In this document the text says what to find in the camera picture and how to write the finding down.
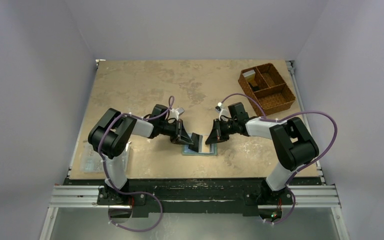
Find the beige credit card grey stripe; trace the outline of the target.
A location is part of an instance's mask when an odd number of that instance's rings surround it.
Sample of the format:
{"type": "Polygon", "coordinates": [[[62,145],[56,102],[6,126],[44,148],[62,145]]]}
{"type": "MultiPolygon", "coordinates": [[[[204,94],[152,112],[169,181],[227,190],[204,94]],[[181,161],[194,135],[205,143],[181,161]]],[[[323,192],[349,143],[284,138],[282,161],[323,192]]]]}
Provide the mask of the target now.
{"type": "Polygon", "coordinates": [[[202,143],[199,147],[199,153],[200,154],[211,154],[214,151],[214,147],[212,144],[205,144],[202,143]]]}

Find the green card holder wallet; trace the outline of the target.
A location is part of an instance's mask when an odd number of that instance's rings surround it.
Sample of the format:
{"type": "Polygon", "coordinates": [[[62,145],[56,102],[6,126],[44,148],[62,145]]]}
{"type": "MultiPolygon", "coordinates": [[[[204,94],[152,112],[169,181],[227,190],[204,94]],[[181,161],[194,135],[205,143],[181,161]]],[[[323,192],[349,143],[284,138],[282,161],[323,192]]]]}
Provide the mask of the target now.
{"type": "Polygon", "coordinates": [[[193,144],[183,145],[182,154],[185,156],[216,156],[218,153],[216,144],[206,144],[208,135],[192,133],[189,137],[194,141],[193,144]]]}

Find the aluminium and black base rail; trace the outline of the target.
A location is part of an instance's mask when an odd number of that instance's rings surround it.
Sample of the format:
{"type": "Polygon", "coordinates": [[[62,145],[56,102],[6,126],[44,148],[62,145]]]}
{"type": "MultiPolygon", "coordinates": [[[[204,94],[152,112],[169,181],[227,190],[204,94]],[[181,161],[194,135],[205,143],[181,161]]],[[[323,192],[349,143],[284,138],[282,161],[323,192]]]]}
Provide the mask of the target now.
{"type": "Polygon", "coordinates": [[[132,179],[122,195],[101,182],[57,185],[50,206],[121,210],[134,218],[151,213],[241,214],[245,217],[280,218],[291,208],[340,206],[336,188],[309,179],[296,181],[275,196],[261,194],[261,178],[132,179]]]}

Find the clear plastic bag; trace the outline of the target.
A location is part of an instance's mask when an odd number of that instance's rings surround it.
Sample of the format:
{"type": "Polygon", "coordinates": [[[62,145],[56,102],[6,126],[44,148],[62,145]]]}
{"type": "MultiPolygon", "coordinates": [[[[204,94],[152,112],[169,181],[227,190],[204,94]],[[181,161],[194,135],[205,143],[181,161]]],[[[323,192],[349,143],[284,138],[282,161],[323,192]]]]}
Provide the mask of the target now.
{"type": "MultiPolygon", "coordinates": [[[[127,169],[129,162],[131,149],[130,145],[131,142],[128,142],[122,154],[114,158],[114,160],[121,160],[124,170],[127,169]]],[[[83,147],[83,152],[80,158],[80,170],[85,173],[101,173],[104,171],[101,160],[102,159],[99,154],[94,151],[93,146],[86,143],[83,147]]]]}

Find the brown woven divided basket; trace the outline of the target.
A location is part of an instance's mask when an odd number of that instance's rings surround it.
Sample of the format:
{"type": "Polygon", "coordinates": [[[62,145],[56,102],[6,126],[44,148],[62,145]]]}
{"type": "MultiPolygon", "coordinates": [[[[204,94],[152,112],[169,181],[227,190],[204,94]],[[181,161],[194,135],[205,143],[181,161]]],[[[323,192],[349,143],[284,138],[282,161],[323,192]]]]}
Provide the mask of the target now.
{"type": "Polygon", "coordinates": [[[257,116],[269,116],[291,108],[296,96],[273,63],[243,69],[238,83],[257,116]],[[255,70],[255,79],[247,81],[242,73],[255,70]]]}

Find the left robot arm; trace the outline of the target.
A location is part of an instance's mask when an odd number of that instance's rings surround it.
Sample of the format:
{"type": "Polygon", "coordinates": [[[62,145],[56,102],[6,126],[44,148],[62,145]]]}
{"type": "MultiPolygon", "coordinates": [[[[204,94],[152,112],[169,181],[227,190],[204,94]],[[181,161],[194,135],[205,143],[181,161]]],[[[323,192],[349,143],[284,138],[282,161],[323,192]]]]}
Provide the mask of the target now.
{"type": "Polygon", "coordinates": [[[105,183],[111,187],[109,197],[118,205],[126,203],[129,191],[125,188],[128,178],[120,160],[116,160],[126,149],[132,135],[153,139],[158,135],[168,136],[176,145],[192,145],[194,141],[187,133],[180,116],[182,107],[171,108],[156,104],[145,117],[109,108],[92,128],[88,143],[103,161],[105,183]]]}

